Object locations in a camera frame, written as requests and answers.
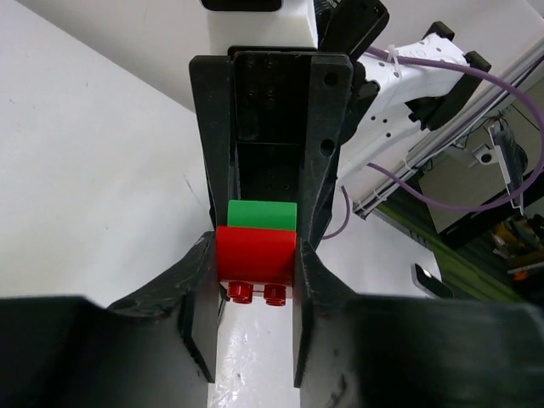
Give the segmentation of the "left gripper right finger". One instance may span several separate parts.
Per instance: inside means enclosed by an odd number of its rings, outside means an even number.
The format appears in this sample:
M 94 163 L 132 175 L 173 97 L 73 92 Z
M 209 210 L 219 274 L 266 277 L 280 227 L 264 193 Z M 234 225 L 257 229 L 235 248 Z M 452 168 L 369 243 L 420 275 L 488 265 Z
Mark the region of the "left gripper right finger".
M 303 407 L 540 407 L 543 312 L 527 303 L 363 295 L 295 251 Z

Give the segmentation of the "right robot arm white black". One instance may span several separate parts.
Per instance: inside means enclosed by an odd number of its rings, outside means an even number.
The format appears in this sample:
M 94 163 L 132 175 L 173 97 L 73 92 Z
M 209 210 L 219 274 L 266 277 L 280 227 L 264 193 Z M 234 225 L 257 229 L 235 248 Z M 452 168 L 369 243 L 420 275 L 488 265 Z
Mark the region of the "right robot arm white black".
M 210 217 L 234 199 L 293 202 L 318 245 L 337 181 L 405 135 L 444 126 L 490 70 L 434 22 L 419 42 L 374 54 L 379 1 L 311 1 L 309 33 L 284 1 L 207 1 L 211 53 L 190 61 Z

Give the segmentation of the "red curved lego brick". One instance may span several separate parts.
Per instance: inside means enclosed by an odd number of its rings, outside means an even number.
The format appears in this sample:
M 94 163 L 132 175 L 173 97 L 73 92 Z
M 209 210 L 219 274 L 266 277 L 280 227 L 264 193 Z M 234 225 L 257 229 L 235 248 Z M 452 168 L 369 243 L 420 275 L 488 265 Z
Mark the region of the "red curved lego brick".
M 282 307 L 291 296 L 297 233 L 289 230 L 219 226 L 218 280 L 235 303 L 255 296 Z

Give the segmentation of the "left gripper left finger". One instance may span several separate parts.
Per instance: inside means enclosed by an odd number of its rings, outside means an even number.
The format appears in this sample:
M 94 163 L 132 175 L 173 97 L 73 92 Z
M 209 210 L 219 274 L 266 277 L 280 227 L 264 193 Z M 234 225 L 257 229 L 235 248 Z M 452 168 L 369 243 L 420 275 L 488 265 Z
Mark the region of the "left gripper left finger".
M 204 407 L 218 340 L 215 235 L 103 308 L 80 296 L 1 302 L 4 407 Z

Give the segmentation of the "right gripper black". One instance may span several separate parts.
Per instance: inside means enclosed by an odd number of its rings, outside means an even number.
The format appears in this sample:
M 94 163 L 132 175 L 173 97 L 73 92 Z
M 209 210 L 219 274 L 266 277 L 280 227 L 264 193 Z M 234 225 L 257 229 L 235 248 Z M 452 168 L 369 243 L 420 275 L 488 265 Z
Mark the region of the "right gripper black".
M 229 57 L 189 64 L 212 224 L 227 224 L 231 200 L 298 198 L 298 235 L 317 247 L 331 219 L 353 66 L 312 48 L 233 46 Z

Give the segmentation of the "green curved lego brick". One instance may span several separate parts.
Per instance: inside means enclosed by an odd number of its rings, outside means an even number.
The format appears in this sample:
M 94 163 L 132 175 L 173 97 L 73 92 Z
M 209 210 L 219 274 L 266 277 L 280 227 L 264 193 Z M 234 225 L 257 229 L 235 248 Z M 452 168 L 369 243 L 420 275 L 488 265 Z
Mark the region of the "green curved lego brick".
M 231 200 L 227 225 L 268 230 L 297 228 L 298 206 L 294 202 Z

